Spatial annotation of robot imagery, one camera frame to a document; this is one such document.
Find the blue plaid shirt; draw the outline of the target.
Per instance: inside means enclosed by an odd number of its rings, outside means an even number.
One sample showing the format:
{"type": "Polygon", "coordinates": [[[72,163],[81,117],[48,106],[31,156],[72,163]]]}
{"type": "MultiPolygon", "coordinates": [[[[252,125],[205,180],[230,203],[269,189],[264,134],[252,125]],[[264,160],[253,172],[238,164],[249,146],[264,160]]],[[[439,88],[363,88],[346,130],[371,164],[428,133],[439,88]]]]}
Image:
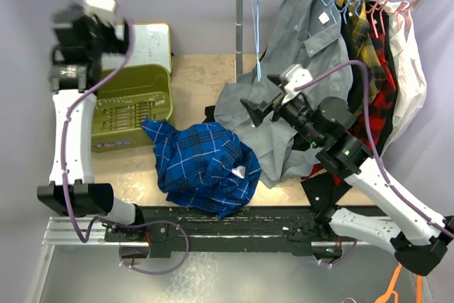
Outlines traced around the blue plaid shirt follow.
{"type": "Polygon", "coordinates": [[[235,133],[216,122],[180,131],[146,118],[140,126],[153,142],[157,185],[167,201],[221,218],[250,203],[261,168],[235,133]]]}

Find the light blue hanger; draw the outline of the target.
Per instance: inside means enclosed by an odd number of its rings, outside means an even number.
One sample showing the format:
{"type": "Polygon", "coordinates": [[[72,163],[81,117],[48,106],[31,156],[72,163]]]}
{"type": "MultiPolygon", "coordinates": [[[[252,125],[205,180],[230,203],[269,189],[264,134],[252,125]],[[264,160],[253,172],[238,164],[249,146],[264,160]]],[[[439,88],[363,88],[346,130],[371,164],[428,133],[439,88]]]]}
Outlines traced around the light blue hanger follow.
{"type": "Polygon", "coordinates": [[[251,0],[251,9],[255,42],[257,82],[259,82],[262,79],[262,70],[260,64],[260,0],[251,0]]]}

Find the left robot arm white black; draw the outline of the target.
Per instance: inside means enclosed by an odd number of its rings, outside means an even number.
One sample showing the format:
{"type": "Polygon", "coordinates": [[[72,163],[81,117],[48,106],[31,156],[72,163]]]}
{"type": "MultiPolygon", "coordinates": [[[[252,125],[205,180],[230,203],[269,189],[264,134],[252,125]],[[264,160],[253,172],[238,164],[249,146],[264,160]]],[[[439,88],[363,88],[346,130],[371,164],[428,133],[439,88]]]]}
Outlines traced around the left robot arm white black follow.
{"type": "Polygon", "coordinates": [[[131,57],[130,24],[123,37],[115,31],[116,6],[100,9],[70,5],[52,17],[57,44],[51,51],[50,89],[55,108],[55,156],[46,185],[37,188],[38,201],[62,216],[102,216],[121,224],[131,241],[145,235],[136,207],[114,196],[113,187],[97,183],[92,171],[92,120],[105,54],[131,57]]]}

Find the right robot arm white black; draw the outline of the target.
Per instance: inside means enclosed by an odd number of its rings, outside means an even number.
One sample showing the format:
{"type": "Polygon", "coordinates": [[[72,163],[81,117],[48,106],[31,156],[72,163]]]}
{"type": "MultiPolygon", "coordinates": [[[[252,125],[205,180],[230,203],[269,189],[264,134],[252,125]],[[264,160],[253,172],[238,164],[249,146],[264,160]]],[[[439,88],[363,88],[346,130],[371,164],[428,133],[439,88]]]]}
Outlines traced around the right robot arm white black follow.
{"type": "Polygon", "coordinates": [[[320,206],[316,234],[323,240],[336,235],[354,238],[394,255],[416,275],[427,276],[443,259],[453,240],[453,217],[442,216],[420,202],[380,165],[380,159],[349,132],[355,117],[345,100],[326,97],[312,109],[303,93],[286,101],[283,87],[270,102],[255,104],[241,99],[255,126],[274,114],[295,128],[323,168],[359,189],[388,220],[356,214],[335,202],[320,206]]]}

